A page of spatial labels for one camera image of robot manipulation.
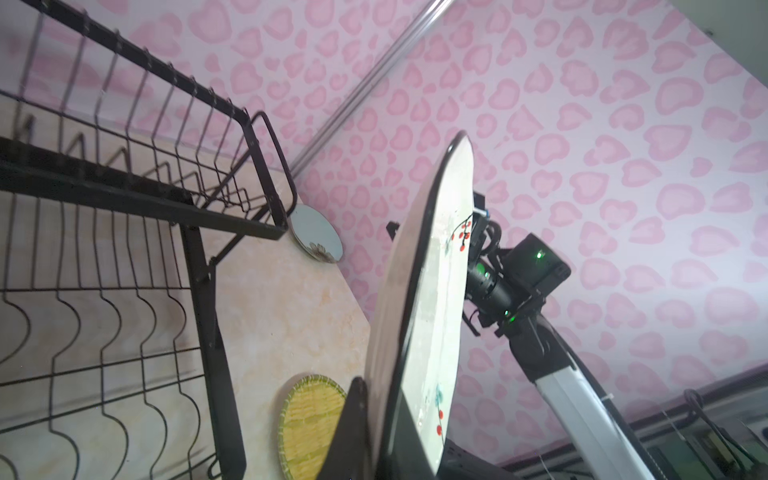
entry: black metal dish rack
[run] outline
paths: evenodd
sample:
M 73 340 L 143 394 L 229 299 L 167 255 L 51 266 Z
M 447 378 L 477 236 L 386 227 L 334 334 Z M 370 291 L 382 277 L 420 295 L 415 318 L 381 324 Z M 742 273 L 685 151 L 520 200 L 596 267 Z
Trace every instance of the black metal dish rack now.
M 0 137 L 0 190 L 7 192 L 0 193 L 0 472 L 5 468 L 12 478 L 51 469 L 55 478 L 242 478 L 243 437 L 217 325 L 216 265 L 244 236 L 276 240 L 287 230 L 296 188 L 274 130 L 263 112 L 250 118 L 84 12 L 57 0 L 22 1 L 35 10 L 35 30 L 18 91 L 0 91 L 12 105 L 4 113 L 12 118 L 10 135 Z M 80 35 L 58 108 L 25 95 L 43 22 L 50 19 Z M 87 119 L 68 109 L 86 43 L 111 55 Z M 104 126 L 99 114 L 118 59 L 144 72 L 123 131 Z M 131 122 L 148 78 L 168 90 L 155 128 L 142 136 Z M 161 145 L 157 126 L 174 93 L 189 95 L 189 103 L 170 149 Z M 193 157 L 179 146 L 194 104 L 209 112 Z M 214 111 L 228 120 L 211 162 L 199 153 Z M 41 118 L 54 119 L 47 132 Z M 293 196 L 288 211 L 260 149 L 256 120 L 265 124 L 285 170 Z M 230 123 L 240 125 L 242 135 L 225 155 Z M 39 146 L 37 139 L 51 130 L 57 147 Z M 108 138 L 120 146 L 102 155 Z M 147 170 L 139 167 L 138 151 L 151 159 Z M 227 167 L 219 166 L 230 157 Z M 238 184 L 249 161 L 258 195 L 253 184 Z M 235 234 L 210 261 L 201 227 Z M 196 329 L 187 321 L 189 310 Z

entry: pink heart pattern wallpaper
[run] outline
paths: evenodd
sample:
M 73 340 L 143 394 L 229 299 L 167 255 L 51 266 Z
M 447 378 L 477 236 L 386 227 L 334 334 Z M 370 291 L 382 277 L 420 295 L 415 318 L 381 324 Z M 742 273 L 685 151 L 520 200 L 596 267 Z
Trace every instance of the pink heart pattern wallpaper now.
M 300 193 L 372 318 L 385 225 L 466 130 L 502 245 L 535 233 L 571 265 L 544 313 L 636 419 L 768 361 L 766 110 L 768 89 L 666 2 L 457 0 Z M 567 441 L 492 331 L 463 330 L 451 415 L 449 437 L 490 462 Z
M 295 157 L 341 104 L 422 8 L 423 0 L 80 0 L 68 2 L 163 61 L 169 61 L 202 85 L 210 86 L 234 105 L 253 114 L 265 110 L 278 129 L 283 152 Z M 0 12 L 0 86 L 18 90 L 20 72 L 35 30 L 36 11 L 16 0 L 3 2 Z M 77 57 L 80 35 L 46 19 L 38 53 L 31 65 L 25 95 L 59 107 Z M 94 111 L 111 62 L 109 52 L 86 42 L 68 110 Z M 142 70 L 120 60 L 111 78 L 101 117 L 123 127 Z M 162 111 L 168 84 L 150 77 L 131 129 L 160 137 L 180 136 L 215 151 L 237 147 L 235 128 L 208 110 L 192 109 L 184 124 L 188 96 L 174 92 Z M 256 127 L 264 141 L 267 163 L 279 167 L 276 151 L 264 126 Z

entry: marble countertop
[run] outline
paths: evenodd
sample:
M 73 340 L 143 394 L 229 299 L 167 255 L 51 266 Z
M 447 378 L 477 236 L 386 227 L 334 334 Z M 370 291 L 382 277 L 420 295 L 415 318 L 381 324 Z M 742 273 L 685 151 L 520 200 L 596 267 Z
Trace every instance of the marble countertop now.
M 285 177 L 273 172 L 290 204 Z M 206 255 L 228 233 L 203 231 Z M 283 478 L 277 419 L 302 376 L 319 373 L 344 389 L 361 376 L 369 324 L 336 265 L 309 257 L 288 232 L 246 237 L 217 268 L 217 313 L 227 349 L 247 457 L 245 478 Z

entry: yellow woven coaster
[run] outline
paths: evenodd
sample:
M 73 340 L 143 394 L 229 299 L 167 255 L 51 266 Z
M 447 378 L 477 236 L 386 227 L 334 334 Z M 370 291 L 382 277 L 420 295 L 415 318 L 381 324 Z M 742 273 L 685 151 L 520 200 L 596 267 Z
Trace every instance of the yellow woven coaster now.
M 310 375 L 293 386 L 280 412 L 277 450 L 286 480 L 315 480 L 346 394 L 326 376 Z

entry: small plate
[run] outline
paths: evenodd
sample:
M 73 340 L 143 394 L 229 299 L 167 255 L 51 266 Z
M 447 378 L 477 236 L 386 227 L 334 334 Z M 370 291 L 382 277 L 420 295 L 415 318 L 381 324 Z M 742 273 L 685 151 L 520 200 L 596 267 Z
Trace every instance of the small plate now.
M 341 239 L 322 213 L 307 205 L 296 205 L 288 218 L 290 231 L 301 247 L 315 260 L 336 263 L 341 260 Z

